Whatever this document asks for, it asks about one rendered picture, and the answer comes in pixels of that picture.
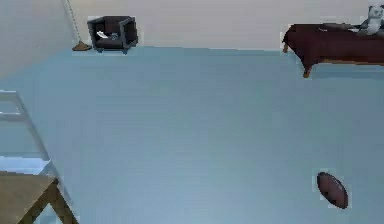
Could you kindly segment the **floor lamp with brown base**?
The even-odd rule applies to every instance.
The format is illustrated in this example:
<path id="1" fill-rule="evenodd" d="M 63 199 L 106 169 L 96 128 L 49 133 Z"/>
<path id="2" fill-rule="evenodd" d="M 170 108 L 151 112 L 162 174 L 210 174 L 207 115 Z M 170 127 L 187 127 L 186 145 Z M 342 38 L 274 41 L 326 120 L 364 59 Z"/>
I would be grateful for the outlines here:
<path id="1" fill-rule="evenodd" d="M 82 41 L 78 26 L 77 26 L 75 14 L 74 14 L 74 11 L 73 11 L 72 6 L 71 6 L 71 1 L 70 0 L 63 0 L 63 1 L 65 2 L 66 9 L 67 9 L 70 21 L 71 21 L 72 26 L 73 26 L 74 35 L 75 35 L 76 40 L 77 40 L 77 43 L 72 48 L 72 50 L 73 51 L 88 51 L 88 50 L 90 50 L 91 46 Z"/>

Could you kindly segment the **dark red bed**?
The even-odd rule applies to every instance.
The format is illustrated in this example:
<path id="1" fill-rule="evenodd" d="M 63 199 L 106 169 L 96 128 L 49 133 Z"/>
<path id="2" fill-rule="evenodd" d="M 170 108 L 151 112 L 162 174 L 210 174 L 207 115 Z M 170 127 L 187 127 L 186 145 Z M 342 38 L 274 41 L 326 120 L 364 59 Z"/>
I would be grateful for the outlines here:
<path id="1" fill-rule="evenodd" d="M 319 63 L 384 66 L 384 37 L 357 33 L 325 24 L 293 24 L 284 34 L 283 52 L 291 49 L 310 76 Z"/>

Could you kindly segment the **dark red oval ball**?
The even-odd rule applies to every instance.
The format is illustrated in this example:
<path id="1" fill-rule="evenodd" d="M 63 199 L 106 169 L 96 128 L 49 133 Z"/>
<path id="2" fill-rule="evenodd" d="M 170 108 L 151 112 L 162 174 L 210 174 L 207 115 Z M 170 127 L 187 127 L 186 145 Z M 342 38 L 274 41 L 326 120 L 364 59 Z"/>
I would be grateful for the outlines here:
<path id="1" fill-rule="evenodd" d="M 348 207 L 348 193 L 341 181 L 335 176 L 327 172 L 319 172 L 316 182 L 319 192 L 330 204 L 340 209 Z"/>

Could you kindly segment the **grey and white teddy bear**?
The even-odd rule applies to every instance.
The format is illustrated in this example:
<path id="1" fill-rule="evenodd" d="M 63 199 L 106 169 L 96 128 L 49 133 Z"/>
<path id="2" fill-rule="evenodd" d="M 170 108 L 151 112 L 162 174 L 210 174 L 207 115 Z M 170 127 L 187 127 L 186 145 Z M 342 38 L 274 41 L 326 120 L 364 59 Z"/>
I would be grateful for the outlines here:
<path id="1" fill-rule="evenodd" d="M 366 35 L 384 32 L 384 5 L 371 5 L 368 7 L 368 17 L 361 24 L 359 31 Z"/>

